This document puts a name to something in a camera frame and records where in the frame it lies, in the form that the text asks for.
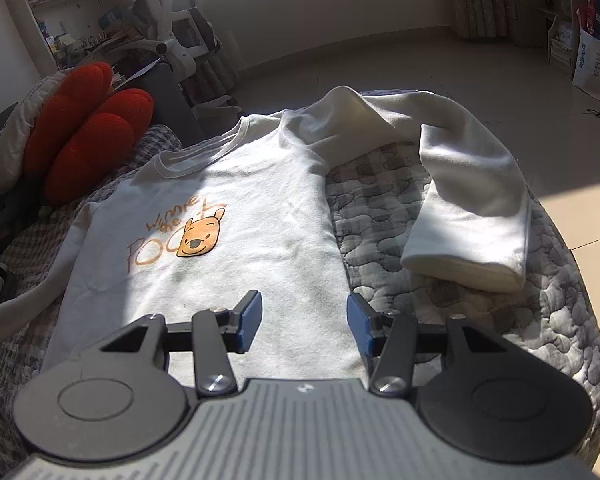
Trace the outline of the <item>cream Winnie the Pooh sweatshirt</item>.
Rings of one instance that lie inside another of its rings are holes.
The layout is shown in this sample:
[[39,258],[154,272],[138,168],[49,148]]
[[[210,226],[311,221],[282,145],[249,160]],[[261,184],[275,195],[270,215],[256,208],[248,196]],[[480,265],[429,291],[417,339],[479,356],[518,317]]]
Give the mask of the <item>cream Winnie the Pooh sweatshirt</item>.
[[156,155],[84,206],[46,278],[0,304],[0,345],[54,301],[52,367],[143,315],[170,322],[263,298],[242,377],[358,377],[350,287],[325,179],[376,148],[413,141],[430,175],[399,257],[405,269],[492,292],[524,284],[526,182],[509,150],[457,102],[426,91],[363,96],[348,87],[228,133]]

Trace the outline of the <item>grey quilted bed cover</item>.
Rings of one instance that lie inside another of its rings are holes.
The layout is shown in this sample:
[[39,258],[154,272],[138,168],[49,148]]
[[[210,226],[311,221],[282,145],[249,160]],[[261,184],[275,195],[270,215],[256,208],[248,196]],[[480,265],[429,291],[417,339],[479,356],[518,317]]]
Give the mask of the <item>grey quilted bed cover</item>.
[[600,329],[578,268],[514,156],[422,91],[330,90],[210,140],[142,156],[21,235],[0,304],[0,471],[24,455],[17,391],[143,315],[170,322],[263,297],[239,379],[360,377],[351,292],[440,323],[463,313],[585,388],[600,454]]

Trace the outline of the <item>red flower-shaped cushion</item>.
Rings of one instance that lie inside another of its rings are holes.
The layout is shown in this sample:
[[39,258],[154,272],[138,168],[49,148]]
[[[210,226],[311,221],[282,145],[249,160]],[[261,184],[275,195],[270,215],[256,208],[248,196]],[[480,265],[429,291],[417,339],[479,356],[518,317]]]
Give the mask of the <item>red flower-shaped cushion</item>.
[[114,72],[96,62],[70,70],[45,99],[23,151],[23,175],[43,185],[46,203],[90,192],[146,132],[154,99],[142,89],[114,92]]

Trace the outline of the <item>white printed pillow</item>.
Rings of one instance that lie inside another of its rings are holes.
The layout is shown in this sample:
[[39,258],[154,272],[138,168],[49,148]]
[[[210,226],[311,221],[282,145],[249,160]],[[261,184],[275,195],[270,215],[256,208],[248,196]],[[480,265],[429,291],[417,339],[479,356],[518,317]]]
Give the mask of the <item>white printed pillow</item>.
[[0,131],[0,195],[18,181],[23,152],[30,138],[34,121],[45,102],[58,90],[69,70],[60,70],[38,82],[8,116]]

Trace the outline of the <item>white office chair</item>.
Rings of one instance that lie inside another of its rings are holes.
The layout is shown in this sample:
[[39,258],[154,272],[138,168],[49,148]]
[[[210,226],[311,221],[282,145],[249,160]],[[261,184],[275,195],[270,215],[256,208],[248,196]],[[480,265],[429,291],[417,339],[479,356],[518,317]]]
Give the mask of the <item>white office chair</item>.
[[166,62],[196,117],[242,114],[230,96],[237,74],[196,0],[122,0],[118,8],[124,36],[96,48],[84,63],[113,63],[129,52],[145,51]]

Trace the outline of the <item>white bookshelf with books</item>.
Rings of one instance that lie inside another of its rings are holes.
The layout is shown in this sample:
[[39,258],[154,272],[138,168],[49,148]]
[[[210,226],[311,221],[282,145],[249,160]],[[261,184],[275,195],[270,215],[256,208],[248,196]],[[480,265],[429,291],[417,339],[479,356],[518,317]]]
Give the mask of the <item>white bookshelf with books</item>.
[[20,39],[41,77],[103,61],[126,39],[129,0],[6,0]]

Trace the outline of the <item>wooden desk with shelves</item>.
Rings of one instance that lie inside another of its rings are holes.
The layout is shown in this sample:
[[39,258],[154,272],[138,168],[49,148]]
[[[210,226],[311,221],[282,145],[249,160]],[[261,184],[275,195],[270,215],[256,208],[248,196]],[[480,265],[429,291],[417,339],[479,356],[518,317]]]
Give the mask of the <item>wooden desk with shelves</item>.
[[504,0],[509,36],[519,47],[547,50],[547,61],[571,76],[578,54],[580,0]]

